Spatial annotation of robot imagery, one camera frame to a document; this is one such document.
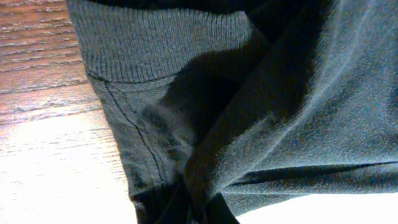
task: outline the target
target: garment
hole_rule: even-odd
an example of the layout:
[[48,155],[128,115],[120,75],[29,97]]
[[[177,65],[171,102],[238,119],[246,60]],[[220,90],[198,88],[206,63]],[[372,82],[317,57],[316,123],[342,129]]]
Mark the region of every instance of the garment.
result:
[[398,1],[110,2],[67,5],[139,223],[398,192]]

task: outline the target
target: wrinkled fabric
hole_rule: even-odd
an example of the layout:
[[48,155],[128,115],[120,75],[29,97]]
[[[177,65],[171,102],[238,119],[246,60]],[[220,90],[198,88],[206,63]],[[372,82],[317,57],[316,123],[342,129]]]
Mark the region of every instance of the wrinkled fabric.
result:
[[139,223],[398,192],[398,1],[245,2],[67,0]]

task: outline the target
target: ribbed hem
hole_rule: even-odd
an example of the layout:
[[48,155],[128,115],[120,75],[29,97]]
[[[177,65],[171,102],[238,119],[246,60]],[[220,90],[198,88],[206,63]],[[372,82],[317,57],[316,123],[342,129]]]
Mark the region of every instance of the ribbed hem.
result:
[[238,62],[253,63],[267,43],[244,12],[135,10],[82,0],[67,6],[86,69],[110,82],[167,77],[209,52],[242,49]]

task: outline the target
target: ribbed fabric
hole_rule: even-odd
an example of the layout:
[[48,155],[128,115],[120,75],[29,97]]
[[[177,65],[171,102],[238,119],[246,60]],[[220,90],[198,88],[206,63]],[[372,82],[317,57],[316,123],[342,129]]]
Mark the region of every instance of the ribbed fabric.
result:
[[140,224],[398,191],[398,1],[67,3]]

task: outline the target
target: wooden surface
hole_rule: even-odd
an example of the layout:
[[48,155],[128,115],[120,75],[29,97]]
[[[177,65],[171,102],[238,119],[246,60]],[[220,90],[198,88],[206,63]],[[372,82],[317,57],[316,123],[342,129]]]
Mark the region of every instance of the wooden surface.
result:
[[61,0],[0,0],[0,223],[135,223]]

